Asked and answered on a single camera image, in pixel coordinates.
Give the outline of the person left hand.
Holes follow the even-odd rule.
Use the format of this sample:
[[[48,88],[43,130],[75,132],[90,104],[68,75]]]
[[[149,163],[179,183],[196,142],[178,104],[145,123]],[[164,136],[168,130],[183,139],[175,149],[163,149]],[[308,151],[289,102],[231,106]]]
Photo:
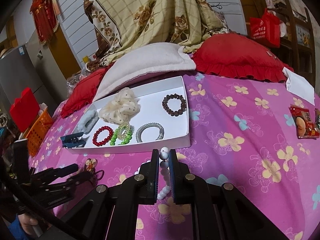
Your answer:
[[[26,213],[18,215],[17,216],[18,221],[20,223],[20,226],[22,228],[22,230],[29,236],[35,238],[37,237],[37,234],[34,230],[34,227],[37,226],[38,220]]]

